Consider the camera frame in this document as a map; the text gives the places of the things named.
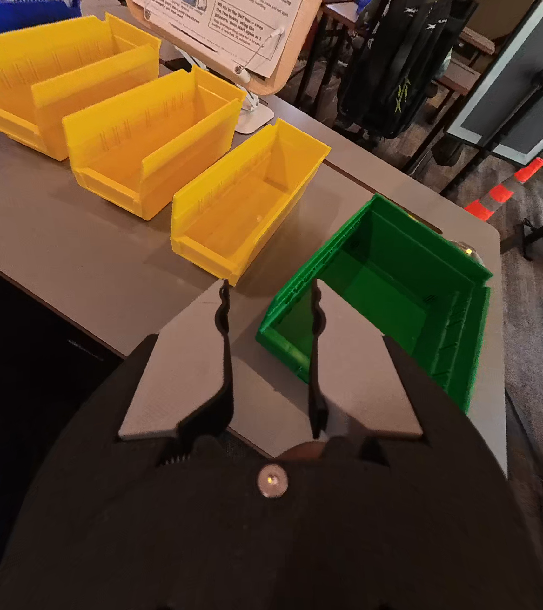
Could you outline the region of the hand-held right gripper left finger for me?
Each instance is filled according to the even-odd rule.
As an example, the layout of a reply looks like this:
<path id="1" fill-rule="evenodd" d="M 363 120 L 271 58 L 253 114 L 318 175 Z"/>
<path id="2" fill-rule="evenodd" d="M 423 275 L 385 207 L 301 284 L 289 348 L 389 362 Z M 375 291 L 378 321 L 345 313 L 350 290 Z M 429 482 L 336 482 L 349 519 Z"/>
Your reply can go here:
<path id="1" fill-rule="evenodd" d="M 119 438 L 194 441 L 227 429 L 234 415 L 229 311 L 229 282 L 220 279 L 161 329 Z"/>

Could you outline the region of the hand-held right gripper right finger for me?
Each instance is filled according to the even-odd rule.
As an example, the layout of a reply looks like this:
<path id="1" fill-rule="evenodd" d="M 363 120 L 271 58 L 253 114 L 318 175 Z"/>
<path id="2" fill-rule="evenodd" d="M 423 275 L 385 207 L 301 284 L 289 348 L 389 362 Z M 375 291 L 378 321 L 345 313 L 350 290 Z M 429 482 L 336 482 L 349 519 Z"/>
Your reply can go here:
<path id="1" fill-rule="evenodd" d="M 385 335 L 321 279 L 311 288 L 309 421 L 315 440 L 423 434 Z"/>

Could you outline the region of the green plastic bin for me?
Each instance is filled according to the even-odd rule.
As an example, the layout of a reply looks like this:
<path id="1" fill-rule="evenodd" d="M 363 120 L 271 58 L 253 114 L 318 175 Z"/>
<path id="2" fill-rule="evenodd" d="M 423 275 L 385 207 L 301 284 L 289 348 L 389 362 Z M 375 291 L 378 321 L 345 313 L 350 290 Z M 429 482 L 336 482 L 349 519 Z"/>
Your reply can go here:
<path id="1" fill-rule="evenodd" d="M 321 279 L 393 338 L 467 414 L 492 276 L 457 245 L 375 194 L 279 290 L 256 340 L 308 382 L 311 286 Z"/>

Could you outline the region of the blue plastic bin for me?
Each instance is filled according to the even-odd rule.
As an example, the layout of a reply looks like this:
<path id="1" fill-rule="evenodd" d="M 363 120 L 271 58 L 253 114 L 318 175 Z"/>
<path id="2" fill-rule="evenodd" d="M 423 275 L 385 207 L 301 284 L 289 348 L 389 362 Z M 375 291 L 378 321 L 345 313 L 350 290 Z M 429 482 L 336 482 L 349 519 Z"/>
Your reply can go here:
<path id="1" fill-rule="evenodd" d="M 0 1 L 0 34 L 81 15 L 80 1 Z"/>

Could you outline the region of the yellow plastic bin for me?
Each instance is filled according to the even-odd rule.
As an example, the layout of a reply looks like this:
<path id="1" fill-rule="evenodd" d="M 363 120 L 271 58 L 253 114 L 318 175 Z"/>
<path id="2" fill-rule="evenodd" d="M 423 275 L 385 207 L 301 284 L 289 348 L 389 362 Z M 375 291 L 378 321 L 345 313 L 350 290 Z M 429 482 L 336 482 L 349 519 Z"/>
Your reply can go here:
<path id="1" fill-rule="evenodd" d="M 174 195 L 173 252 L 235 286 L 330 151 L 282 119 L 265 126 Z"/>
<path id="2" fill-rule="evenodd" d="M 78 184 L 143 220 L 231 147 L 246 91 L 192 66 L 63 118 Z"/>
<path id="3" fill-rule="evenodd" d="M 110 13 L 0 34 L 0 132 L 62 162 L 63 118 L 156 79 L 160 49 Z"/>

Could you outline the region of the orange traffic cone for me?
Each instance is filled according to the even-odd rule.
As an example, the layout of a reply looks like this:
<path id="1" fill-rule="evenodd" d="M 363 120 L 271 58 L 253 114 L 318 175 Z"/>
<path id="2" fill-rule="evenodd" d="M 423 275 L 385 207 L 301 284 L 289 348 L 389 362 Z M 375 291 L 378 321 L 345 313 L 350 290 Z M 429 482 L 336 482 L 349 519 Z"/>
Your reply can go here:
<path id="1" fill-rule="evenodd" d="M 536 157 L 527 166 L 511 174 L 502 183 L 490 189 L 484 196 L 465 206 L 472 216 L 487 222 L 518 190 L 543 167 L 543 158 Z"/>

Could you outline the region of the white metal stand base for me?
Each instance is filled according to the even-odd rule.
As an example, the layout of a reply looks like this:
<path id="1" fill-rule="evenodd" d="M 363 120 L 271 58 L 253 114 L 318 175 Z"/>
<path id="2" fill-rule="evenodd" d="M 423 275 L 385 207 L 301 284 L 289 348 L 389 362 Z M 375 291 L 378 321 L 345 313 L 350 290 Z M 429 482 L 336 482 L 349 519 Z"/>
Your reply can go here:
<path id="1" fill-rule="evenodd" d="M 239 119 L 235 128 L 236 133 L 240 135 L 251 135 L 274 118 L 274 112 L 268 106 L 262 104 L 260 98 L 248 91 L 242 84 L 235 83 L 232 80 L 227 79 L 224 75 L 211 71 L 202 61 L 191 56 L 181 48 L 175 46 L 175 49 L 191 66 L 198 66 L 201 70 L 210 72 L 215 77 L 230 83 L 245 93 L 245 99 L 243 100 Z"/>

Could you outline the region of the black backpack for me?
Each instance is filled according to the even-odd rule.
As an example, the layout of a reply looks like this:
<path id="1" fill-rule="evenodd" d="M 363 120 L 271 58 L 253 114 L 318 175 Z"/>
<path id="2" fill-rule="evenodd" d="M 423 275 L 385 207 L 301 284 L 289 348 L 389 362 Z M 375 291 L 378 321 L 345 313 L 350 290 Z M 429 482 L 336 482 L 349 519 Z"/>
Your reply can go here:
<path id="1" fill-rule="evenodd" d="M 370 1 L 355 25 L 334 130 L 373 149 L 413 123 L 476 1 Z"/>

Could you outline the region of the grey framed board panel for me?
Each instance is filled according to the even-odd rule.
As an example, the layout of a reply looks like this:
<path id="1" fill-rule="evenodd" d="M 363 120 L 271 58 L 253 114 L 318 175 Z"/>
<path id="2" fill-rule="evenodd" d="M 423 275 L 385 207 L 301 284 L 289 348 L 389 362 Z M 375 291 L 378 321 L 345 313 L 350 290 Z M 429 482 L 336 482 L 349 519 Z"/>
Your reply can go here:
<path id="1" fill-rule="evenodd" d="M 535 91 L 543 71 L 543 1 L 536 1 L 487 72 L 478 80 L 446 134 L 482 147 Z M 526 165 L 543 150 L 543 99 L 511 129 L 492 154 Z"/>

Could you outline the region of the wooden document stand board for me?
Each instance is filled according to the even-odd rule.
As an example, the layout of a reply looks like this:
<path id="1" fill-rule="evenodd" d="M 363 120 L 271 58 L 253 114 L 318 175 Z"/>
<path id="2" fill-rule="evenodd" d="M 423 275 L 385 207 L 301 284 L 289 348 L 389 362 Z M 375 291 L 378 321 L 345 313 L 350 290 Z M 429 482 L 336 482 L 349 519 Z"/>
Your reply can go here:
<path id="1" fill-rule="evenodd" d="M 201 65 L 217 72 L 224 78 L 257 96 L 276 94 L 287 83 L 306 35 L 320 8 L 320 1 L 302 1 L 291 27 L 286 27 L 280 36 L 284 43 L 278 62 L 269 76 L 263 76 L 261 69 L 249 68 L 233 58 L 226 51 L 216 50 L 208 42 L 202 42 L 188 33 L 184 26 L 176 26 L 169 17 L 155 8 L 155 1 L 127 1 L 128 10 L 138 22 L 171 43 L 178 51 L 184 52 Z"/>

